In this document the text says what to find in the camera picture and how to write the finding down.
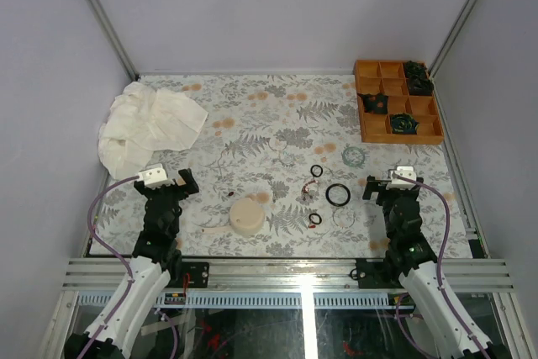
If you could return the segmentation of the beige round jewelry case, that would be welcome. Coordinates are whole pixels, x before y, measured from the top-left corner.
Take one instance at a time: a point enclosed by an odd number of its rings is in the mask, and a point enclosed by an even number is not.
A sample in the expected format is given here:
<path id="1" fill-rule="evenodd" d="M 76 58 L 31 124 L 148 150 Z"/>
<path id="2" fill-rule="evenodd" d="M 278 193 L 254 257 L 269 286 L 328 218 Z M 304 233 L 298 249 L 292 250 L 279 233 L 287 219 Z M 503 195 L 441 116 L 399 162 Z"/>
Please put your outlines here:
<path id="1" fill-rule="evenodd" d="M 201 232 L 208 235 L 231 231 L 243 237 L 252 236 L 261 231 L 265 218 L 265 211 L 258 202 L 250 198 L 242 198 L 231 206 L 227 225 L 202 228 Z"/>

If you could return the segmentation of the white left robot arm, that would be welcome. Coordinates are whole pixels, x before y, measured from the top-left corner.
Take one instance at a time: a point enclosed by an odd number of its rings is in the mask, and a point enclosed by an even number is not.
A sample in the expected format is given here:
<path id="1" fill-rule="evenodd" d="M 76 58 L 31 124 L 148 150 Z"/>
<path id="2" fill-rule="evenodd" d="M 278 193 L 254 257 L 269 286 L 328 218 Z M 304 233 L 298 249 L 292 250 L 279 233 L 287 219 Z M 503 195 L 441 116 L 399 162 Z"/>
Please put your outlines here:
<path id="1" fill-rule="evenodd" d="M 96 233 L 94 210 L 106 193 L 132 182 L 146 198 L 143 228 L 131 258 L 126 259 Z M 199 192 L 192 170 L 172 178 L 162 165 L 139 172 L 105 188 L 92 201 L 87 214 L 94 241 L 118 258 L 125 274 L 98 317 L 81 334 L 71 334 L 64 345 L 65 358 L 130 358 L 140 328 L 166 287 L 185 279 L 182 253 L 177 248 L 182 208 L 180 202 Z"/>

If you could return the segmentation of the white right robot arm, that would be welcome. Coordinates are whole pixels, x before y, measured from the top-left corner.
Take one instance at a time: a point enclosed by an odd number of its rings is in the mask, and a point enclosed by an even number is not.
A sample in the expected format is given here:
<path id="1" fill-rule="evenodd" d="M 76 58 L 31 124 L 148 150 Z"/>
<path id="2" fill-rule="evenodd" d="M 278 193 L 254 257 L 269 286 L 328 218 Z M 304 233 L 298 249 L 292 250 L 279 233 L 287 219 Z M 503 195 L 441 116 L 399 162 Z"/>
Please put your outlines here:
<path id="1" fill-rule="evenodd" d="M 412 170 L 393 170 L 385 180 L 367 178 L 362 198 L 377 195 L 388 238 L 381 279 L 405 289 L 433 336 L 439 358 L 510 358 L 509 349 L 480 329 L 446 280 L 441 267 L 446 242 L 434 253 L 421 230 L 422 188 L 438 194 Z"/>

